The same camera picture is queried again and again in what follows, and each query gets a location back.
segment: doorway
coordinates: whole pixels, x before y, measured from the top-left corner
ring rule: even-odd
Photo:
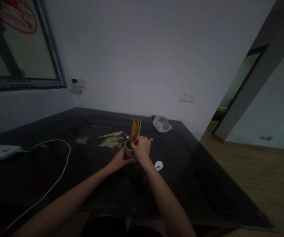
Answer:
[[[212,120],[207,128],[209,131],[212,132],[212,135],[222,123],[224,117],[230,110],[232,104],[241,92],[242,88],[244,87],[248,78],[252,74],[257,63],[266,51],[267,47],[268,44],[255,49],[251,49],[247,53],[243,63],[241,64],[236,76],[234,77],[229,89],[223,97],[218,109],[214,113]]]

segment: cup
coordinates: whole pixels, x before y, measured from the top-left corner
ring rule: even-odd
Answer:
[[[138,158],[135,155],[134,150],[130,149],[130,141],[126,141],[125,143],[125,153],[129,156],[129,158],[133,158],[134,161],[132,161],[132,164],[136,163],[138,161]]]

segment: person's right hand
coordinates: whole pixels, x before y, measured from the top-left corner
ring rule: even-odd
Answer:
[[[131,143],[131,147],[133,148],[136,157],[138,158],[142,167],[147,164],[152,164],[151,159],[149,158],[149,151],[151,149],[151,141],[147,139],[147,137],[139,136],[136,138],[135,143]]]

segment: person's arm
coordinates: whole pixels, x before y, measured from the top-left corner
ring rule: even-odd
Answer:
[[[125,147],[115,155],[106,167],[38,212],[12,236],[52,236],[84,204],[89,195],[107,176],[133,161],[133,159],[123,160],[124,150]]]
[[[189,218],[174,193],[154,167],[149,158],[151,142],[147,137],[137,137],[138,144],[131,144],[141,166],[148,176],[149,183],[163,219],[167,236],[196,236]]]

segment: white cable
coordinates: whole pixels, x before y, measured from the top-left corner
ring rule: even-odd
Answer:
[[[62,139],[48,140],[48,141],[46,141],[46,142],[52,142],[52,141],[63,141],[63,142],[65,142],[65,143],[68,145],[68,147],[69,147],[69,153],[68,153],[68,156],[67,156],[67,159],[66,159],[66,165],[65,165],[65,167],[64,167],[64,169],[63,169],[63,172],[62,172],[61,176],[60,176],[59,179],[53,184],[53,186],[49,189],[49,191],[47,191],[46,194],[45,194],[39,201],[37,201],[33,206],[31,206],[28,210],[26,210],[24,213],[22,213],[17,219],[15,219],[6,229],[4,229],[4,230],[0,233],[0,235],[3,235],[3,234],[4,234],[7,230],[9,230],[9,228],[12,227],[13,224],[15,224],[23,215],[25,215],[28,211],[30,211],[32,208],[34,208],[36,205],[38,205],[38,204],[46,197],[46,195],[52,190],[52,188],[54,188],[54,186],[58,183],[58,181],[62,178],[62,176],[63,176],[63,174],[64,174],[64,172],[65,172],[65,169],[66,169],[66,167],[67,167],[69,155],[70,155],[72,149],[70,148],[70,145],[69,145],[66,141],[64,141],[64,140],[62,140]],[[42,143],[39,143],[39,144],[35,145],[30,151],[32,151],[36,146],[38,146],[38,145],[40,145],[40,144],[43,144],[43,143],[46,143],[46,142],[42,142]]]

